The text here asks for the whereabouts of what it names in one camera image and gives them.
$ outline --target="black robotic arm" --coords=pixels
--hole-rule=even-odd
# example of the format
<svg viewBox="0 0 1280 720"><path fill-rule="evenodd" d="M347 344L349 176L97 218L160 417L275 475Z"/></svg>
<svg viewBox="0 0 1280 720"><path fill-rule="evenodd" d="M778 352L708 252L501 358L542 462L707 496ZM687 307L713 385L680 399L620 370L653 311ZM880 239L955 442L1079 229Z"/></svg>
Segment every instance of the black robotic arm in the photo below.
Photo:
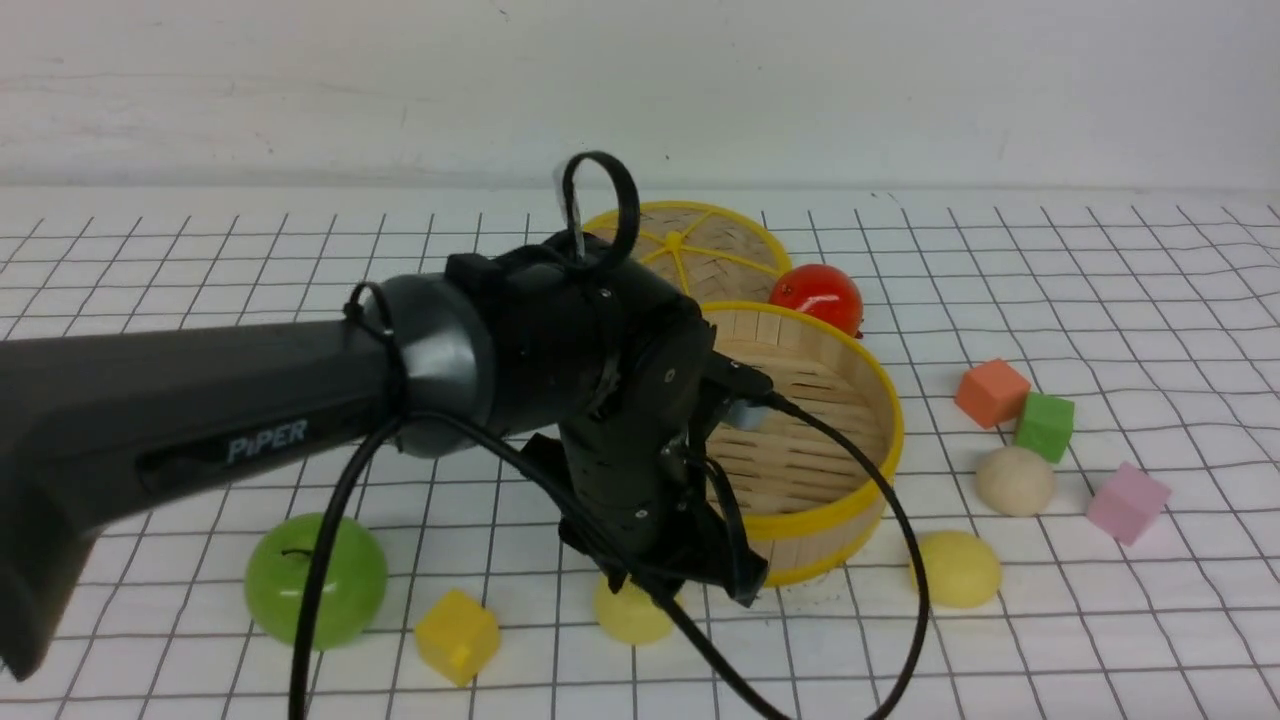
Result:
<svg viewBox="0 0 1280 720"><path fill-rule="evenodd" d="M570 228L543 243L493 259L454 255L440 274L361 283L342 320L0 343L8 670L19 680L37 671L106 525L385 434L424 459L475 443L509 451L504 457L561 507L563 542L590 556L614 592L636 579L753 707L783 717L673 596L695 580L744 606L755 600L768 564L746 544L727 478L704 456L707 436L735 402L803 411L773 393L767 375L714 352L714 328L698 305L628 258L639 200L617 160L575 156L567 208L576 208L572 169L585 159L614 181L613 243L584 236L575 210ZM500 439L548 425L558 425L559 439L534 436L518 454ZM919 569L892 489L847 439L829 434L886 492ZM323 568L314 574L319 585ZM918 583L923 619L919 571ZM922 621L900 687L876 716L905 691L923 639Z"/></svg>

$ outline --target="yellow cube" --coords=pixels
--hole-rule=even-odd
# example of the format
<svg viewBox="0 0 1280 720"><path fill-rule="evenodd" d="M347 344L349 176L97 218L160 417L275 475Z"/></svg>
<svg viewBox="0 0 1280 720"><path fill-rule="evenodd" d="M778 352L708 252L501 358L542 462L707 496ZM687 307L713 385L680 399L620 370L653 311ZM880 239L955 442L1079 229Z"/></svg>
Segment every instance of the yellow cube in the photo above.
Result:
<svg viewBox="0 0 1280 720"><path fill-rule="evenodd" d="M413 628L417 653L457 687L470 683L498 652L498 618L465 592L444 593Z"/></svg>

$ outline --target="toy fruit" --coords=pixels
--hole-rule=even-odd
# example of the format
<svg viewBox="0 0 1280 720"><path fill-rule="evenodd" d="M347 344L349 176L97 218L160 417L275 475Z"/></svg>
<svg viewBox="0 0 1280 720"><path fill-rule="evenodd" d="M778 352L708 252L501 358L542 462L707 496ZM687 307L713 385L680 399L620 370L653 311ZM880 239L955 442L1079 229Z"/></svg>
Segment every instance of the toy fruit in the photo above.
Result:
<svg viewBox="0 0 1280 720"><path fill-rule="evenodd" d="M804 313L852 337L863 337L863 295L849 275L831 265L800 265L787 272L773 286L769 304Z"/></svg>
<svg viewBox="0 0 1280 720"><path fill-rule="evenodd" d="M600 575L595 584L595 621L613 639L626 644L649 644L671 634L676 626L653 600L630 579L614 594L609 579Z"/></svg>
<svg viewBox="0 0 1280 720"><path fill-rule="evenodd" d="M300 515L269 532L253 548L244 573L250 616L269 635L289 646L297 632L302 588L321 518L319 512ZM316 616L315 650L330 650L355 639L374 620L385 593L383 548L369 530L343 518Z"/></svg>
<svg viewBox="0 0 1280 720"><path fill-rule="evenodd" d="M1043 512L1053 500L1056 486L1048 461L1016 445L988 452L974 475L978 497L996 512L1010 518Z"/></svg>
<svg viewBox="0 0 1280 720"><path fill-rule="evenodd" d="M978 607L996 597L1002 571L991 546L960 530L940 530L920 538L929 597L943 607ZM915 573L910 564L911 587Z"/></svg>

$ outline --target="table surface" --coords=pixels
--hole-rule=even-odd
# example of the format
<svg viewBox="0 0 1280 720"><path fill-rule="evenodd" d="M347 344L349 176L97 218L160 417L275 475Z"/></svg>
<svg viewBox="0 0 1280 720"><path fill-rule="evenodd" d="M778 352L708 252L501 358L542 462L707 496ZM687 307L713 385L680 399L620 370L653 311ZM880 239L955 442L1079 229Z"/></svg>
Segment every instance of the table surface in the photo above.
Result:
<svg viewBox="0 0 1280 720"><path fill-rule="evenodd" d="M585 211L603 210L595 197ZM1000 597L937 609L897 717L1280 716L1280 215L1258 196L669 193L758 217L794 261L846 270L865 346L902 398L897 473L919 532L956 528L1005 564ZM356 281L433 272L558 229L549 192L0 191L0 337L337 315ZM1010 441L954 405L1010 360L1071 398L1076 430L1038 518L997 516L973 470ZM45 666L0 679L0 719L282 717L289 652L242 600L282 519L324 507L342 448L110 528ZM1123 547L1084 518L1124 461L1174 493ZM750 717L680 637L632 651L593 624L595 573L557 514L481 451L381 451L351 506L392 579L374 626L325 653L311 717ZM893 683L915 609L901 533L750 611L685 606L778 707L863 716ZM484 598L503 648L453 689L410 630L449 588Z"/></svg>

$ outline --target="yellow rim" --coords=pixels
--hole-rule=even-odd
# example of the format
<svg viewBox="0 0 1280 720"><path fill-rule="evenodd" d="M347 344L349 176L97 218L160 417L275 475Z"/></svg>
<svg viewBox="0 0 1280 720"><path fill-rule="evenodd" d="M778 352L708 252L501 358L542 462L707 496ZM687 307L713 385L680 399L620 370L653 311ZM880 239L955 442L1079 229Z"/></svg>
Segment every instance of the yellow rim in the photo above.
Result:
<svg viewBox="0 0 1280 720"><path fill-rule="evenodd" d="M823 323L817 318L810 318L804 313L797 313L787 307L767 305L763 302L708 302L703 305L704 315L710 313L723 313L727 310L754 310L756 313L769 313L812 325L826 333L836 336L840 342L845 343L846 347L856 352L872 368L876 373L876 379L879 380L881 384L883 384L888 391L890 406L893 411L892 442L890 445L888 454L884 456L884 461L879 464L881 474L884 475L884 479L892 486L893 473L897 470L897 462L902 456L902 442L905 439L906 430L902 425L902 404L899 401L893 380L890 379L884 368L876 361L876 357L846 333L840 332L835 327ZM792 538L838 525L869 509L878 497L882 497L879 488L876 487L874 482L868 480L863 483L860 488L829 505L788 515L748 515L742 518L742 524L746 527L748 536L753 539L771 541L778 538Z"/></svg>
<svg viewBox="0 0 1280 720"><path fill-rule="evenodd" d="M785 570L781 573L771 571L769 577L764 579L764 587L777 588L782 585L794 585L796 583L803 583L805 580L812 580L818 575L827 574L836 568L844 565L855 552L867 544L867 541L872 539L876 534L876 529L879 528L881 518L872 520L872 524L863 530L863 534L854 538L854 542L846 544L845 547L837 550L836 552L823 557L822 560L814 562L813 565L805 565L804 568L792 568L791 570Z"/></svg>
<svg viewBox="0 0 1280 720"><path fill-rule="evenodd" d="M765 268L764 265L760 265L758 263L753 263L753 261L750 261L750 260L748 260L745 258L739 258L736 255L730 255L727 252L717 252L714 250L707 251L704 249L698 249L698 247L685 247L684 250L690 250L690 251L694 251L694 252L701 252L703 255L713 255L713 256L717 256L717 258L731 260L733 263L740 263L740 264L748 265L748 266L750 266L753 269L765 272L765 273L768 273L768 274L771 274L771 275L773 275L776 278L781 277L783 273L791 270L791 256L787 255L787 249L782 246L782 242L780 242L778 238L774 237L773 233L771 233L768 231L768 228L765 228L760 223L756 223L751 218L748 218L746 215L742 215L740 213L735 213L733 210L730 210L727 208L721 208L718 205L708 205L705 202L691 202L691 201L685 201L685 200L658 200L655 202L641 202L640 204L640 211L641 213L644 213L645 210L662 210L664 208L673 208L673 209L680 209L680 210L703 210L705 213L705 215L703 215L701 218L698 218L696 220L692 222L692 224L690 224L687 228L685 228L685 233L684 234L686 234L686 236L694 228L696 228L703 220L705 220L707 218L709 218L710 215L721 215L721 217L728 218L728 219L731 219L731 220L733 220L736 223L740 223L740 224L745 225L748 229L750 229L751 232L754 232L758 238L760 238L760 242L763 242L765 245L765 247L769 249L769 252L773 255L773 264L777 265L777 266L776 268ZM582 229L586 231L586 232L593 232L593 231L598 231L600 228L616 228L617 227L617 220L618 220L618 211L617 210L611 210L608 213L604 213L602 215L596 215L596 217L591 218L590 220L588 220L586 224L582 225ZM663 245L663 242L660 240L653 237L653 234L650 234L648 232L641 232L640 234L641 234L641 237L646 237L649 240L655 241L658 245ZM657 252L653 252L648 258L641 259L641 263L648 263L648 261L650 261L650 260L660 256L666 251L667 250L663 249L663 250L659 250ZM678 273L681 273L681 275L684 275L684 268L681 266L682 264L680 261L680 254L672 252L672 258L676 260L676 270ZM687 284L686 284L686 287L684 290L685 290L686 293L689 292Z"/></svg>

